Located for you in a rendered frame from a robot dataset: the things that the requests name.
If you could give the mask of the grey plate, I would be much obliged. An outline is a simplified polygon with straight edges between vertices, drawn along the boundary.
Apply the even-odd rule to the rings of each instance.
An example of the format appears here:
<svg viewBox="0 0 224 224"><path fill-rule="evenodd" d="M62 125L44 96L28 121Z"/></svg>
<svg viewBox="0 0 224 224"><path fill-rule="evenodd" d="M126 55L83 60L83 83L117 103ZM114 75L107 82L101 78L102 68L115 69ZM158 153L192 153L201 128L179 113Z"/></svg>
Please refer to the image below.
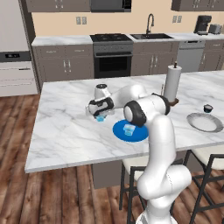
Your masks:
<svg viewBox="0 0 224 224"><path fill-rule="evenodd" d="M218 133L224 129L221 120L209 114L191 113L186 120L193 128L203 132Z"/></svg>

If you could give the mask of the grey wall cupboards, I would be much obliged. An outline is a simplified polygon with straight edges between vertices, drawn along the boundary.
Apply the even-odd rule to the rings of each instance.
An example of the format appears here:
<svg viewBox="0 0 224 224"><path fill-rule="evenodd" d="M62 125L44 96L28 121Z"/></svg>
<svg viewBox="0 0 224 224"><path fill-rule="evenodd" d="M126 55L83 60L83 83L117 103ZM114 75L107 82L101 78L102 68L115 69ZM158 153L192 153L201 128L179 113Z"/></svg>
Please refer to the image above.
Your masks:
<svg viewBox="0 0 224 224"><path fill-rule="evenodd" d="M172 11L224 11L224 0L172 0Z"/></svg>
<svg viewBox="0 0 224 224"><path fill-rule="evenodd" d="M89 0L26 0L29 12L90 12Z"/></svg>

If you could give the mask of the grey kitchen island base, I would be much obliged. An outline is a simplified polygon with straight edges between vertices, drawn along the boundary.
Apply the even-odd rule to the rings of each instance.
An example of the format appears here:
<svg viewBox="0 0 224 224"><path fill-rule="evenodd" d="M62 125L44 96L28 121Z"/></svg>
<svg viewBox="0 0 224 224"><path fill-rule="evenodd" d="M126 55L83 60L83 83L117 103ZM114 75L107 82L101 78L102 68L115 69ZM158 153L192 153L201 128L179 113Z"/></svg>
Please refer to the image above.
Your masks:
<svg viewBox="0 0 224 224"><path fill-rule="evenodd" d="M185 159L186 150L178 151L175 160ZM134 166L146 166L147 162L144 161L140 164L140 162L134 162L134 158L130 159L130 164ZM111 187L111 186L119 186L121 184L121 176L122 176L122 160L92 164L92 173L93 173L93 181L94 181L94 189ZM187 168L190 172L203 172L203 168L194 155L190 155L189 160L187 162ZM129 173L125 170L124 184L128 184L130 181Z"/></svg>

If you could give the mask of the dark sink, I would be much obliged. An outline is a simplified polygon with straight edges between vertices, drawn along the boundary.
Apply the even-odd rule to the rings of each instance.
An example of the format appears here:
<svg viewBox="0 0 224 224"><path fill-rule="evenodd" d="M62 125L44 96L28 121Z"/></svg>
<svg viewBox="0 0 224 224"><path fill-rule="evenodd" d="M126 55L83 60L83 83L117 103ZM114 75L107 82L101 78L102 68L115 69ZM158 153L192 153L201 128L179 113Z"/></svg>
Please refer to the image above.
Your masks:
<svg viewBox="0 0 224 224"><path fill-rule="evenodd" d="M135 39L173 39L165 33L130 34Z"/></svg>

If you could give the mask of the black stool with cream seat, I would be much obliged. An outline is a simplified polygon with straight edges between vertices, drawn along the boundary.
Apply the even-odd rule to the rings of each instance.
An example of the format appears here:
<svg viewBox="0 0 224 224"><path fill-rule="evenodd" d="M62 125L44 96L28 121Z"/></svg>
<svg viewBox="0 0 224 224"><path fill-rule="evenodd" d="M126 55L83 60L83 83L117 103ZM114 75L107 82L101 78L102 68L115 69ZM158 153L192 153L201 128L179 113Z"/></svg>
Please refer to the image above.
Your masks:
<svg viewBox="0 0 224 224"><path fill-rule="evenodd" d="M189 224L194 223L196 214L199 212L224 207L224 202L215 204L205 191L208 183L224 180L224 175L211 177L212 170L224 170L224 146L218 145L202 149L188 150L185 154L184 166L187 166L191 154L193 154L201 165L204 174L192 177L192 181L199 188L199 194Z"/></svg>
<svg viewBox="0 0 224 224"><path fill-rule="evenodd" d="M137 157L137 158L130 158L130 159L124 159L122 161L122 174L121 174L121 184L120 184L120 199L119 199L119 210L123 209L123 195L126 192L129 192L129 198L128 198L128 214L127 214L127 224L137 224L137 221L131 220L131 208L132 208L132 198L135 196L138 196L142 203L143 209L146 208L146 202L144 202L144 199L137 191L137 187L134 185L134 182L138 180L138 178L144 173L144 170L146 166L137 166L137 165L146 165L146 160L148 159L148 156L146 157ZM175 160L171 165L182 165L183 159ZM125 171L129 173L129 187L124 186L124 178L125 178ZM163 181L159 184L157 187L157 190L159 191L159 195L161 196L162 193L168 191L168 186L171 188L172 182L170 181L170 184L166 184L167 181L170 181L168 177L168 170L166 174L164 175ZM175 219L172 217L172 210L175 204L175 200L171 204L170 208L170 214L171 214L171 224L178 224Z"/></svg>

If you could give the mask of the black coffee machine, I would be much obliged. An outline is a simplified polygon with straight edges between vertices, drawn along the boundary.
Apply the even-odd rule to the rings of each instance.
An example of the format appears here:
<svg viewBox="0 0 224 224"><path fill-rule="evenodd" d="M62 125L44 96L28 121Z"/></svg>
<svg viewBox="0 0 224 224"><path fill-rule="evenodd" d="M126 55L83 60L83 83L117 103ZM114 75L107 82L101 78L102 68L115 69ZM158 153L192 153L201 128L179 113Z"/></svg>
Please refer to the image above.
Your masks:
<svg viewBox="0 0 224 224"><path fill-rule="evenodd" d="M212 17L208 15L199 15L195 25L194 33L198 35L207 35L207 27L211 22Z"/></svg>

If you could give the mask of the grey base cupboards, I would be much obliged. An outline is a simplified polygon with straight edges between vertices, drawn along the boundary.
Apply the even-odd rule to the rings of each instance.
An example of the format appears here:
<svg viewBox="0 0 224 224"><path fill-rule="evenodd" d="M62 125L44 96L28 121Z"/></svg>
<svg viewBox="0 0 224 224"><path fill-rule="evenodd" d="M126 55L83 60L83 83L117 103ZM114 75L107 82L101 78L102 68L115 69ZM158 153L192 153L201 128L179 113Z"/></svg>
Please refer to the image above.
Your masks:
<svg viewBox="0 0 224 224"><path fill-rule="evenodd" d="M224 40L207 40L199 71L217 71L224 64Z"/></svg>
<svg viewBox="0 0 224 224"><path fill-rule="evenodd" d="M131 75L166 74L177 60L179 42L138 42L133 45Z"/></svg>
<svg viewBox="0 0 224 224"><path fill-rule="evenodd" d="M42 82L75 81L94 78L93 46L40 45L33 47Z"/></svg>

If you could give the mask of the black tap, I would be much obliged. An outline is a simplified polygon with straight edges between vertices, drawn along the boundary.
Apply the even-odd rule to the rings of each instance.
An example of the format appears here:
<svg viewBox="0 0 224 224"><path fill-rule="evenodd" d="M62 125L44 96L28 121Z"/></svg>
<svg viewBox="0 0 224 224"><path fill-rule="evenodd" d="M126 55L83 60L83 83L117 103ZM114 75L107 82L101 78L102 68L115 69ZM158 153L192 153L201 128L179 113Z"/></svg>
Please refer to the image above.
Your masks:
<svg viewBox="0 0 224 224"><path fill-rule="evenodd" d="M151 13L148 16L148 20L147 20L146 34L150 34L151 33L151 28L153 26L154 26L154 15Z"/></svg>

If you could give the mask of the dark microwave oven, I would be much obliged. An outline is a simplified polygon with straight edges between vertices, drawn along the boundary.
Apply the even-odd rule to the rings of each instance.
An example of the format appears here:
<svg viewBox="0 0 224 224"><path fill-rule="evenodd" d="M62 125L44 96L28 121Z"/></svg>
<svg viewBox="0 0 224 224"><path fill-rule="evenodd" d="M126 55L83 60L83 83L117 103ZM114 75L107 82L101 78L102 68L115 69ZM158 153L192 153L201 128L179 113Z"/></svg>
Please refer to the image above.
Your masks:
<svg viewBox="0 0 224 224"><path fill-rule="evenodd" d="M131 12L132 0L91 0L92 12Z"/></svg>

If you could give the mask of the black and grey oven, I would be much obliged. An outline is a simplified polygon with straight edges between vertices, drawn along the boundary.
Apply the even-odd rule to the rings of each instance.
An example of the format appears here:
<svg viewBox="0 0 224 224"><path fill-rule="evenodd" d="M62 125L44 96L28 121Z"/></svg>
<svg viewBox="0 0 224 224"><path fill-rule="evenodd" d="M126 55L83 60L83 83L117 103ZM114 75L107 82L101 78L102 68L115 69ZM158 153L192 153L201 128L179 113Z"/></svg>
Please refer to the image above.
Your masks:
<svg viewBox="0 0 224 224"><path fill-rule="evenodd" d="M91 35L96 79L130 76L133 41L121 33Z"/></svg>

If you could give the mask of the blue plate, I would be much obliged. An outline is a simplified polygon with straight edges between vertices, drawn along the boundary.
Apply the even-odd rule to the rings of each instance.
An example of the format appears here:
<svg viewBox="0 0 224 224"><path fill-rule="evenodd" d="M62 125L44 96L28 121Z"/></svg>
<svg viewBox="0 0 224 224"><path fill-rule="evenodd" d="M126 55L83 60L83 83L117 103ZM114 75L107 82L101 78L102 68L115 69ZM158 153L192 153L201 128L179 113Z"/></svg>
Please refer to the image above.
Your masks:
<svg viewBox="0 0 224 224"><path fill-rule="evenodd" d="M148 134L147 128L145 126L138 127L136 125L135 125L136 126L135 131L133 132L133 134L131 136L126 136L123 130L123 126L125 124L131 124L131 123L128 122L127 120L121 120L116 122L113 126L113 133L120 140L134 143L134 142L141 142L148 137L149 134Z"/></svg>

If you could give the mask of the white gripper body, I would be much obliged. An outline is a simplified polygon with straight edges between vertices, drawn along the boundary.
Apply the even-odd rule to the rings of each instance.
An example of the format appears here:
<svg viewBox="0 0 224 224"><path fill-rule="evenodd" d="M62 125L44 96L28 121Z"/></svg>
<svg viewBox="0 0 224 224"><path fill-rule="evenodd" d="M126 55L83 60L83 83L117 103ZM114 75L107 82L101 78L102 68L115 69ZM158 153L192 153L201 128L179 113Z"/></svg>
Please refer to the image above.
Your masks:
<svg viewBox="0 0 224 224"><path fill-rule="evenodd" d="M87 109L87 112L94 118L96 118L97 116L109 116L114 114L113 109L106 109L104 107L98 107L93 104L88 104L86 106L86 109Z"/></svg>

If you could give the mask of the silver toaster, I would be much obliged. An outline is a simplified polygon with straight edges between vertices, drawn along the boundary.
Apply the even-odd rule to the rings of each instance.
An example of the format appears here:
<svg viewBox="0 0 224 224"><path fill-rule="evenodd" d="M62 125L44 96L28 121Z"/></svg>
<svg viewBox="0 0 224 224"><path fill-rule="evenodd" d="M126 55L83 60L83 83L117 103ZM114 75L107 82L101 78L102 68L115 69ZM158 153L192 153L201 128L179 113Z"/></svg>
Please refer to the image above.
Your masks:
<svg viewBox="0 0 224 224"><path fill-rule="evenodd" d="M212 34L221 34L222 26L220 24L210 24L209 33Z"/></svg>

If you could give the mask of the white fridge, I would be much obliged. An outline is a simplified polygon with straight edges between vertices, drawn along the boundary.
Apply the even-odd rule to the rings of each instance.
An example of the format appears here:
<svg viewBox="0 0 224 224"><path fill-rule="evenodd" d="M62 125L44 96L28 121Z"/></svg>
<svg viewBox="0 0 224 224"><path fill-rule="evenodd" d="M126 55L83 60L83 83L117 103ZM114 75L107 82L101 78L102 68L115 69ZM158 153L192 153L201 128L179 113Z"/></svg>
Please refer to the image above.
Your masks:
<svg viewBox="0 0 224 224"><path fill-rule="evenodd" d="M35 37L26 1L0 0L0 97L39 92L32 54Z"/></svg>

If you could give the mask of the silver dishwasher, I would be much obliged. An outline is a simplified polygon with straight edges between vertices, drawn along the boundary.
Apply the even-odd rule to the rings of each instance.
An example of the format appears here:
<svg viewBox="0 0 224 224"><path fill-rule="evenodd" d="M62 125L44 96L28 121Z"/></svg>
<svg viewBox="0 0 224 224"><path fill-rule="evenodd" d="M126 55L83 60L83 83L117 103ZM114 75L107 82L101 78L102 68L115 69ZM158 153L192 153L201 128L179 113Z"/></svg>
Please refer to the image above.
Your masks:
<svg viewBox="0 0 224 224"><path fill-rule="evenodd" d="M205 44L205 40L188 40L179 43L177 62L182 67L183 73L199 70Z"/></svg>

